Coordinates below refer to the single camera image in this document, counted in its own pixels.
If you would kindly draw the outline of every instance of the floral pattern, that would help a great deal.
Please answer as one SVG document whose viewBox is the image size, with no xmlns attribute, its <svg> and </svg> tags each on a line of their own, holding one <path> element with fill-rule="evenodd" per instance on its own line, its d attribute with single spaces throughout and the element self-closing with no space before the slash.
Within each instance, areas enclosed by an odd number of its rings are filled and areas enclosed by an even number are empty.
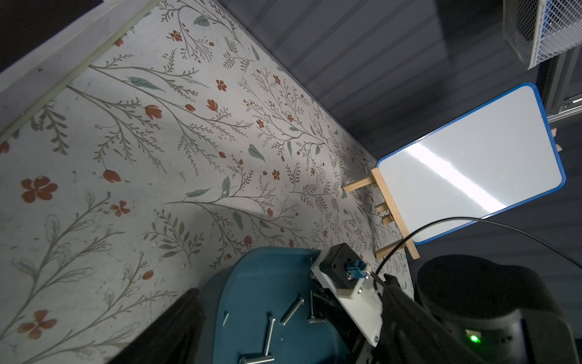
<svg viewBox="0 0 582 364">
<path fill-rule="evenodd" d="M 25 322 L 20 324 L 17 330 L 18 333 L 23 334 L 30 331 L 29 339 L 38 340 L 42 335 L 42 331 L 40 330 L 41 328 L 45 330 L 52 328 L 58 322 L 57 319 L 45 320 L 44 318 L 47 316 L 47 314 L 48 310 L 36 311 L 34 313 L 35 322 Z"/>
<path fill-rule="evenodd" d="M 0 154 L 5 362 L 104 363 L 255 248 L 400 238 L 341 188 L 376 161 L 210 0 L 161 1 Z"/>
</svg>

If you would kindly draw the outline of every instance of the black object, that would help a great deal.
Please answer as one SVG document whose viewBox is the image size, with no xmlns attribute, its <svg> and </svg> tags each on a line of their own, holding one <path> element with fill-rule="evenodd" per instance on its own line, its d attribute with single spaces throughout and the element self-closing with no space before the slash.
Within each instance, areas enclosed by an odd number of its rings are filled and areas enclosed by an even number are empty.
<svg viewBox="0 0 582 364">
<path fill-rule="evenodd" d="M 329 253 L 320 263 L 320 270 L 327 274 L 335 288 L 354 289 L 357 280 L 348 274 L 346 263 L 360 260 L 360 257 L 346 243 L 334 245 L 329 249 Z"/>
<path fill-rule="evenodd" d="M 563 314 L 530 269 L 473 256 L 432 259 L 413 302 L 385 274 L 379 363 L 578 363 Z"/>
<path fill-rule="evenodd" d="M 178 364 L 196 356 L 204 308 L 191 288 L 108 364 Z"/>
<path fill-rule="evenodd" d="M 102 2 L 102 0 L 2 0 L 0 72 Z"/>
</svg>

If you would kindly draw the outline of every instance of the metal bolt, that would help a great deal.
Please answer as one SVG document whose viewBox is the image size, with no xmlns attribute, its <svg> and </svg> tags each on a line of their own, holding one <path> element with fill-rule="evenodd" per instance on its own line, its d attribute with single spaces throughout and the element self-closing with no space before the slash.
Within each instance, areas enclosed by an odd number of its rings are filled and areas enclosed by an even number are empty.
<svg viewBox="0 0 582 364">
<path fill-rule="evenodd" d="M 309 290 L 309 319 L 315 317 L 313 313 L 313 291 Z"/>
<path fill-rule="evenodd" d="M 267 339 L 265 340 L 265 349 L 262 351 L 264 356 L 269 355 L 269 347 L 271 346 L 271 336 L 273 335 L 273 325 L 275 323 L 275 318 L 269 316 L 269 329 L 267 330 Z"/>
<path fill-rule="evenodd" d="M 325 318 L 323 318 L 323 317 L 310 317 L 307 319 L 307 323 L 310 323 L 310 324 L 325 323 Z"/>
<path fill-rule="evenodd" d="M 323 297 L 322 295 L 319 295 L 319 294 L 313 292 L 313 297 L 319 298 L 320 300 L 322 300 L 323 302 L 327 303 L 328 305 L 333 306 L 333 303 L 329 299 Z"/>
<path fill-rule="evenodd" d="M 283 320 L 281 320 L 281 325 L 285 326 L 287 324 L 291 316 L 295 314 L 295 311 L 297 311 L 297 309 L 299 308 L 299 306 L 303 304 L 303 302 L 305 302 L 305 300 L 303 299 L 303 297 L 299 296 L 296 299 L 295 304 L 291 308 L 291 311 L 289 311 L 289 313 L 285 315 L 285 317 L 283 317 Z"/>
<path fill-rule="evenodd" d="M 258 358 L 245 358 L 242 356 L 239 360 L 239 364 L 259 364 L 268 363 L 275 360 L 274 356 L 259 356 Z"/>
</svg>

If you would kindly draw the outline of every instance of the wooden easel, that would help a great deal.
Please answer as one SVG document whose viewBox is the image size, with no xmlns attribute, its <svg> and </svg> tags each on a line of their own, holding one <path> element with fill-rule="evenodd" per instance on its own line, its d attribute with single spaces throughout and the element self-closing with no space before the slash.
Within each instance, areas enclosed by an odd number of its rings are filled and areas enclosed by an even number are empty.
<svg viewBox="0 0 582 364">
<path fill-rule="evenodd" d="M 398 211 L 398 208 L 396 208 L 396 204 L 394 203 L 394 199 L 392 198 L 392 195 L 390 194 L 390 191 L 388 190 L 388 186 L 386 186 L 386 182 L 384 181 L 384 178 L 380 174 L 380 170 L 378 168 L 372 169 L 371 176 L 366 177 L 364 179 L 361 179 L 359 181 L 352 182 L 348 185 L 345 185 L 343 187 L 343 190 L 346 193 L 348 193 L 348 192 L 352 192 L 354 190 L 357 190 L 358 188 L 362 188 L 362 187 L 365 187 L 367 185 L 372 185 L 372 184 L 375 184 L 378 186 L 378 188 L 380 188 L 380 192 L 382 192 L 382 195 L 384 196 L 384 200 L 385 200 L 384 203 L 381 203 L 381 204 L 376 206 L 376 211 L 379 213 L 383 213 L 384 211 L 389 212 L 388 215 L 382 217 L 382 223 L 384 225 L 387 225 L 392 221 L 396 221 L 396 226 L 398 226 L 398 229 L 400 230 L 402 237 L 404 238 L 405 236 L 408 236 L 409 231 L 406 228 L 404 221 L 402 220 L 402 216 L 400 216 L 400 212 Z M 396 246 L 396 244 L 398 244 L 398 242 L 392 243 L 388 246 L 385 246 L 384 248 L 380 248 L 380 249 L 376 250 L 374 252 L 376 259 L 384 258 L 386 255 L 388 255 L 391 251 L 394 250 L 394 247 Z M 403 249 L 404 247 L 408 248 L 408 252 L 410 253 L 410 256 L 413 259 L 420 258 L 420 255 L 418 254 L 418 251 L 416 250 L 416 245 L 414 245 L 414 242 L 412 241 L 412 239 L 408 239 L 406 241 L 406 243 L 400 249 Z"/>
</svg>

